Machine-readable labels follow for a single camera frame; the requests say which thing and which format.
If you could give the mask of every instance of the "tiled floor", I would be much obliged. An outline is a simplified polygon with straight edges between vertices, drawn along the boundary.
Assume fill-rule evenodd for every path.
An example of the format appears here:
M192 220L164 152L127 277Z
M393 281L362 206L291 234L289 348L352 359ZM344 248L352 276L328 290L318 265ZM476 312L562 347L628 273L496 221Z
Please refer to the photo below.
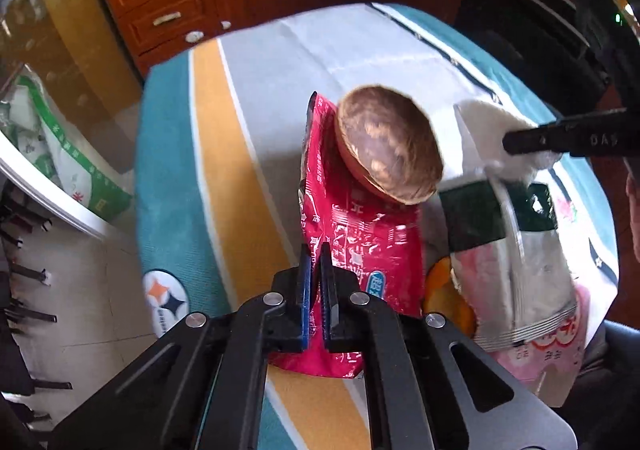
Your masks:
M20 276L14 295L58 323L30 321L16 336L34 378L71 382L22 401L59 422L155 340L136 255L107 246L58 220L50 232L22 235L18 263L52 273L51 286ZM46 430L50 422L35 428Z

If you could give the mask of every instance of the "silver screw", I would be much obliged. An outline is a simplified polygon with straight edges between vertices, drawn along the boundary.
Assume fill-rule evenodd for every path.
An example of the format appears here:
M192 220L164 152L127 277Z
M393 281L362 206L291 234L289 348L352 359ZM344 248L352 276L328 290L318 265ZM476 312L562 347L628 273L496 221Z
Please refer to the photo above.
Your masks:
M356 291L355 293L351 293L349 300L355 305L367 305L369 303L369 295L361 291Z
M276 306L284 302L284 297L280 293L277 293L275 291L270 291L265 296L262 297L262 301L266 305Z
M427 322L427 325L429 327L433 327L435 329L444 327L444 324L446 323L444 316L442 316L440 313L429 313L425 317L425 321Z
M207 322L207 317L204 316L202 313L191 313L189 316L187 316L187 319L185 320L187 327L193 327L193 328L202 327L204 324L206 324L206 322Z

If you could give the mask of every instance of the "red snack bag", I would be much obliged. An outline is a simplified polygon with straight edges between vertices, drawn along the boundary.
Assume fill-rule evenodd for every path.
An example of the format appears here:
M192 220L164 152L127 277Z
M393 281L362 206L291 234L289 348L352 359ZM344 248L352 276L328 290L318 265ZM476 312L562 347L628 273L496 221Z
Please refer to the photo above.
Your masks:
M328 242L334 264L353 271L361 290L383 298L399 313L420 316L424 273L418 208L383 201L353 178L338 152L335 109L316 93L309 101L300 183L304 241L314 264L320 246ZM308 350L276 354L271 363L313 376L355 377L362 370L361 354L325 350L321 319L317 300Z

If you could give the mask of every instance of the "star logo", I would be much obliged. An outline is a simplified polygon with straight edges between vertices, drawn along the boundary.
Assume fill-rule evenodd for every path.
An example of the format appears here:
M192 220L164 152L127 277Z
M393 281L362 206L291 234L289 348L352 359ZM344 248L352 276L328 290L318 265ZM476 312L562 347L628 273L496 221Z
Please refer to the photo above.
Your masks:
M171 294L171 291L169 292L169 299L162 304L160 307L162 309L167 309L168 311L171 311L174 316L177 316L178 313L178 308L184 304L184 300L178 300L175 296L173 296Z
M158 282L157 279L154 279L153 285L151 286L149 291L146 292L146 294L152 296L156 299L156 302L160 303L162 295L164 295L167 291L169 291L169 288L167 286L163 286Z

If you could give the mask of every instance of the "drawer handle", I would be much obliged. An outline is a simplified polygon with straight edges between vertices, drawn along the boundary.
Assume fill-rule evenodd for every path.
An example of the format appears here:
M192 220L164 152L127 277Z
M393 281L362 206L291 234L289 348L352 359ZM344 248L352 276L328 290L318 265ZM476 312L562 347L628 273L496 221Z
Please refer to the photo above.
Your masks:
M172 20L180 18L181 16L182 13L180 13L180 11L175 11L175 13L168 13L166 15L159 16L154 20L154 26L161 26L165 22L171 22Z
M195 44L204 38L204 33L201 31L190 31L184 36L185 42Z

